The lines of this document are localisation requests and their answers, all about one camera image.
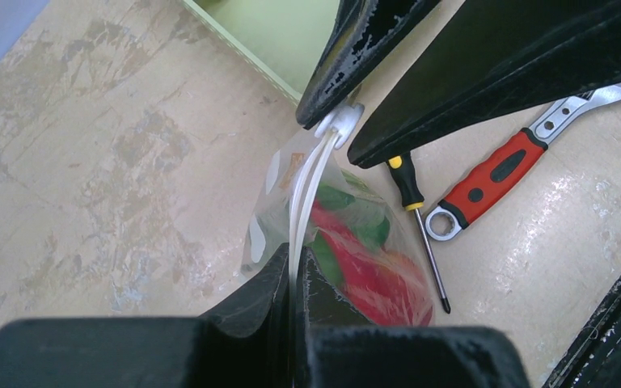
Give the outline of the clear dotted zip top bag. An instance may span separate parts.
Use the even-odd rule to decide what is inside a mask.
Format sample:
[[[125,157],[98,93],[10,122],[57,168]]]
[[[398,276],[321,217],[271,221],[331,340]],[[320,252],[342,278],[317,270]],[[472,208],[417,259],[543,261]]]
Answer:
[[[387,202],[334,158],[363,112],[359,103],[343,103],[273,155],[241,271],[254,276],[281,244],[294,242],[314,252],[328,283],[373,323],[426,327],[435,301],[423,256]]]

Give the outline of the red chili pepper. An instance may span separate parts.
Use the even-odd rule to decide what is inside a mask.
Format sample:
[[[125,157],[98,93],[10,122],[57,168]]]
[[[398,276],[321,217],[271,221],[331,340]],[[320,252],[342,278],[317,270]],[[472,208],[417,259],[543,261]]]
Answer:
[[[434,317],[433,300],[422,267],[401,251],[383,248],[378,264],[369,264],[359,276],[338,290],[370,321],[380,326],[427,327]]]

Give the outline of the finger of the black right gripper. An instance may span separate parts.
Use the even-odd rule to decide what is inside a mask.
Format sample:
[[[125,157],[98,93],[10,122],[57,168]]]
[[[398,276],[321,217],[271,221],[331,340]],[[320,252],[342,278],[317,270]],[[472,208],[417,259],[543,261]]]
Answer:
[[[348,148],[367,169],[499,116],[621,82],[621,1],[466,1]]]
[[[318,124],[437,5],[436,0],[341,1],[325,48],[296,109],[304,129]]]

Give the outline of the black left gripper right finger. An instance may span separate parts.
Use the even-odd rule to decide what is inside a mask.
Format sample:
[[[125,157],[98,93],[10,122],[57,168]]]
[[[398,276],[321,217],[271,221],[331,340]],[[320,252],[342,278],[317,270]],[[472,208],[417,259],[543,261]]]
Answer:
[[[297,387],[528,387],[512,342],[491,327],[380,327],[299,258]]]

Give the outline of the green bell pepper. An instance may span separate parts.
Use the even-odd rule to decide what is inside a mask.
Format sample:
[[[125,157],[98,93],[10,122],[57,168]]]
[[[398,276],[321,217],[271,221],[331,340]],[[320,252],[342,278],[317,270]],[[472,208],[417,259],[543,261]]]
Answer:
[[[351,285],[369,264],[378,264],[391,230],[389,208],[363,180],[345,169],[325,172],[310,212],[307,246],[331,285]]]

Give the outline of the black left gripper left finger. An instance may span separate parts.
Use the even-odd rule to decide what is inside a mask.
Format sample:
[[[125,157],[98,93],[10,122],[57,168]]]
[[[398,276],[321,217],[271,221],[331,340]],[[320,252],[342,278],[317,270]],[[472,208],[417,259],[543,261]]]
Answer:
[[[287,387],[289,247],[195,317],[28,318],[0,329],[0,387]]]

